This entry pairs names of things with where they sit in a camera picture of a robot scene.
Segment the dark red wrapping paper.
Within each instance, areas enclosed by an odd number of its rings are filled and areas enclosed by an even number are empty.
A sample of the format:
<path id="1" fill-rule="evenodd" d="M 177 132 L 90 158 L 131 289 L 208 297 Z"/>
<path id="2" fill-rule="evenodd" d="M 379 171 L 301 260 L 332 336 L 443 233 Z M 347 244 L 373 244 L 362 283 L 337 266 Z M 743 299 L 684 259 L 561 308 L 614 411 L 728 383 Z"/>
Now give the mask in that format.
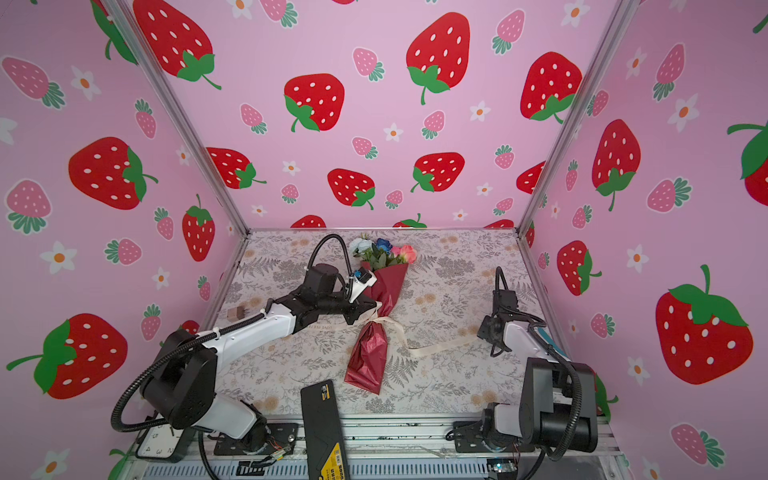
<path id="1" fill-rule="evenodd" d="M 400 297 L 409 265 L 395 264 L 371 273 L 376 282 L 363 295 L 379 302 L 377 313 L 388 316 Z M 379 395 L 387 363 L 388 338 L 380 323 L 366 323 L 358 335 L 347 365 L 344 381 L 354 387 Z"/>

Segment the white fake flower stem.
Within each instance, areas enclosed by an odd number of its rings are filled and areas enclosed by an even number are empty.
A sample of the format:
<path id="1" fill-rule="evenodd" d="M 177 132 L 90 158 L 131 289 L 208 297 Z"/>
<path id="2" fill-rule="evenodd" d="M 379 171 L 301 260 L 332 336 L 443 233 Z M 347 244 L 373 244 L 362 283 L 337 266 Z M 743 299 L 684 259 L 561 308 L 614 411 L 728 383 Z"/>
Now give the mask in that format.
<path id="1" fill-rule="evenodd" d="M 360 259 L 362 263 L 367 264 L 367 269 L 376 271 L 385 268 L 389 262 L 390 252 L 379 250 L 376 247 L 376 240 L 366 236 L 354 239 L 350 244 L 351 254 Z"/>

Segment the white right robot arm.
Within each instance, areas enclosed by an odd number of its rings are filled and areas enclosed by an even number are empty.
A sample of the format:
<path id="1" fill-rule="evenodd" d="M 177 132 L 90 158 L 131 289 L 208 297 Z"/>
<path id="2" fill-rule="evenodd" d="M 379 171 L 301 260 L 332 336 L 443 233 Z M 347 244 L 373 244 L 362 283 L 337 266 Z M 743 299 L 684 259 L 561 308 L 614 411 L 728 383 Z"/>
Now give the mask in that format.
<path id="1" fill-rule="evenodd" d="M 549 336 L 545 320 L 519 308 L 500 267 L 495 270 L 492 313 L 483 319 L 477 337 L 491 345 L 492 358 L 513 353 L 525 362 L 522 393 L 516 404 L 490 402 L 474 423 L 455 423 L 446 439 L 458 452 L 531 446 L 557 461 L 568 451 L 596 450 L 594 371 L 564 354 Z"/>

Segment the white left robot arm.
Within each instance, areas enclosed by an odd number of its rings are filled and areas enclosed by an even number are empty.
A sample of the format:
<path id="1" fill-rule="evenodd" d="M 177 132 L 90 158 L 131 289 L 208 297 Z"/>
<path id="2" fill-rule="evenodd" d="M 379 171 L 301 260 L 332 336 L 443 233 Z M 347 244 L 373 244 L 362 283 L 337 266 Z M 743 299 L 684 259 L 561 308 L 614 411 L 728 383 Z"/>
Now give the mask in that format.
<path id="1" fill-rule="evenodd" d="M 110 417 L 117 432 L 168 425 L 176 430 L 219 432 L 246 452 L 269 438 L 266 418 L 253 406 L 216 391 L 218 374 L 232 362 L 277 339 L 299 333 L 320 317 L 340 315 L 349 325 L 374 313 L 366 295 L 376 277 L 366 268 L 345 274 L 309 261 L 303 282 L 232 325 L 192 335 L 171 334 L 154 362 L 119 397 Z"/>

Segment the blue fake rose stem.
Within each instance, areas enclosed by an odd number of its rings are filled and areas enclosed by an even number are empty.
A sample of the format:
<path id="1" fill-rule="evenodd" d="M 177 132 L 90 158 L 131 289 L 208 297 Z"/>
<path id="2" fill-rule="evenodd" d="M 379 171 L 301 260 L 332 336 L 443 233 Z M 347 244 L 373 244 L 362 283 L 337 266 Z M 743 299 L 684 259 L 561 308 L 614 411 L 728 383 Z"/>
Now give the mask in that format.
<path id="1" fill-rule="evenodd" d="M 382 250 L 382 251 L 385 251 L 385 252 L 390 252 L 391 249 L 392 249 L 392 244 L 388 240 L 386 240 L 386 239 L 379 238 L 379 239 L 376 240 L 376 247 L 379 250 Z"/>

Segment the large pink fake rose stem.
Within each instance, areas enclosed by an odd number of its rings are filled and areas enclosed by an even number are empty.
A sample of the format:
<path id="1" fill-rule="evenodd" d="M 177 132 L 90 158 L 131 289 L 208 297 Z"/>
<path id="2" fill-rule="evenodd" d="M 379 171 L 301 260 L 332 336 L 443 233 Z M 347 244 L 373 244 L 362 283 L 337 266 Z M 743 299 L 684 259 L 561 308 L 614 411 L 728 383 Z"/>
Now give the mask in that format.
<path id="1" fill-rule="evenodd" d="M 400 248 L 398 258 L 403 263 L 413 264 L 417 260 L 417 252 L 411 245 L 404 245 Z"/>

